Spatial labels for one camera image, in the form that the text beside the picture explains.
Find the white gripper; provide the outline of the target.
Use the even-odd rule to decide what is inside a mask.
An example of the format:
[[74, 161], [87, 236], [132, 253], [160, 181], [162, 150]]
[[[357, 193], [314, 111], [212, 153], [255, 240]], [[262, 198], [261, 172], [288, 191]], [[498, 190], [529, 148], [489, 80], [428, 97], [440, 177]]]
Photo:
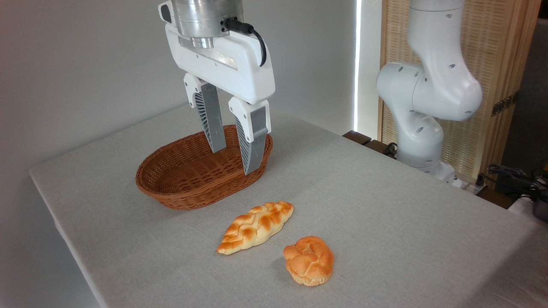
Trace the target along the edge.
[[217, 86], [234, 95], [229, 109], [235, 116], [244, 172], [248, 175], [257, 170], [264, 156], [266, 135], [271, 132], [269, 103], [265, 99], [275, 92], [271, 60], [259, 66], [259, 41], [254, 36], [231, 32], [213, 38], [212, 48], [201, 48], [180, 36], [175, 26], [166, 24], [165, 29], [173, 59], [187, 72], [184, 83], [188, 101], [197, 109], [212, 152], [226, 147]]

